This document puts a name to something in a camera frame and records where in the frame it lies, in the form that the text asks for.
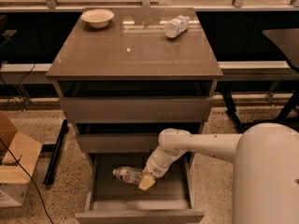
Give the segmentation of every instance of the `cardboard box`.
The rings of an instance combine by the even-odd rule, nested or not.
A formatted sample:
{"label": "cardboard box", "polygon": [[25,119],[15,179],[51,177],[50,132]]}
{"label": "cardboard box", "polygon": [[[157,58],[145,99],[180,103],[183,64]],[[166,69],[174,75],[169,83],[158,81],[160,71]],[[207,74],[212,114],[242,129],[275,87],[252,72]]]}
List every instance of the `cardboard box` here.
{"label": "cardboard box", "polygon": [[[0,138],[9,147],[9,150],[20,165],[32,176],[42,145],[35,139],[18,131],[5,113],[0,112]],[[0,142],[0,152],[7,150]],[[3,163],[14,162],[11,154],[6,152]],[[0,207],[21,206],[24,202],[30,185],[30,177],[19,165],[0,166]]]}

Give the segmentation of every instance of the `bottle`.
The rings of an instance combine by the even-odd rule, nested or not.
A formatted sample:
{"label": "bottle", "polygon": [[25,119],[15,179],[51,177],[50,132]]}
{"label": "bottle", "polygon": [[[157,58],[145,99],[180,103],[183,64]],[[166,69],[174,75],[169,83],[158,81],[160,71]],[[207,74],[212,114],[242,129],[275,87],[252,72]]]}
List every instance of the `bottle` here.
{"label": "bottle", "polygon": [[189,27],[189,17],[177,16],[173,20],[169,21],[165,27],[165,35],[169,38],[175,38],[180,35],[182,32],[186,31]]}
{"label": "bottle", "polygon": [[116,176],[120,181],[136,185],[139,185],[143,178],[141,169],[131,168],[127,166],[122,166],[114,169],[113,175]]}

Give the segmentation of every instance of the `speckled floor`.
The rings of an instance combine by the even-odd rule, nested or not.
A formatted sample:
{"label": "speckled floor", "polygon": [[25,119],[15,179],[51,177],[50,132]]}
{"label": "speckled floor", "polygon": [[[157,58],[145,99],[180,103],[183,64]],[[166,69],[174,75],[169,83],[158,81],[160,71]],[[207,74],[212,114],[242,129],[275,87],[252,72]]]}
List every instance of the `speckled floor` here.
{"label": "speckled floor", "polygon": [[[272,119],[280,108],[280,106],[243,104],[237,108],[237,113],[242,121]],[[204,133],[237,133],[225,110],[223,105],[212,108]],[[64,120],[64,114],[59,109],[6,111],[6,114],[19,130],[42,144],[56,142]],[[33,176],[55,224],[78,223],[75,214],[84,210],[92,173],[86,156],[80,152],[75,141],[74,130],[70,125],[69,128],[54,184],[49,188],[42,184],[50,158],[39,158]],[[206,213],[201,224],[232,223],[233,165],[196,154],[192,163],[191,177],[195,208]],[[29,187],[23,206],[0,208],[0,222],[49,223],[33,184]]]}

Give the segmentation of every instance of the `white bowl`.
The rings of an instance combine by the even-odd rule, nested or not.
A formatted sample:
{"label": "white bowl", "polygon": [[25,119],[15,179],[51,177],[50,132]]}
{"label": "white bowl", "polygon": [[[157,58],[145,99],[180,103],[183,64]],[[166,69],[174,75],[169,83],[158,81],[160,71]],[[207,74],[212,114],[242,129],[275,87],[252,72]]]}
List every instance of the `white bowl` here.
{"label": "white bowl", "polygon": [[93,28],[106,27],[113,17],[114,13],[107,9],[88,10],[81,15],[81,18]]}

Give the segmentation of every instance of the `dresser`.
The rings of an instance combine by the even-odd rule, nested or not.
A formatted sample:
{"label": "dresser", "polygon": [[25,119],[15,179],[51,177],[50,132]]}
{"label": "dresser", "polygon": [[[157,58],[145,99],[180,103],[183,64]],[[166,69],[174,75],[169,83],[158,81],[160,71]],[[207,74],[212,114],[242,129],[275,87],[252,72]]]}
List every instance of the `dresser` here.
{"label": "dresser", "polygon": [[[117,180],[122,165],[143,168],[165,128],[200,133],[222,77],[192,8],[110,8],[108,26],[78,19],[47,78],[93,167],[80,223],[198,223],[193,208],[190,157],[174,163],[148,191]],[[164,26],[178,15],[188,31],[167,38]]]}

